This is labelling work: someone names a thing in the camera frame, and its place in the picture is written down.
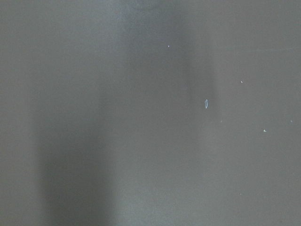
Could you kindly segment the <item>small paper scrap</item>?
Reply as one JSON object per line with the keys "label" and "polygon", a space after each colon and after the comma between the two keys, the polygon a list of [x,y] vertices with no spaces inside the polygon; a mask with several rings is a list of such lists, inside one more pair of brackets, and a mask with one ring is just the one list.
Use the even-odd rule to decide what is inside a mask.
{"label": "small paper scrap", "polygon": [[204,106],[205,106],[205,109],[208,109],[208,100],[207,99],[204,101]]}

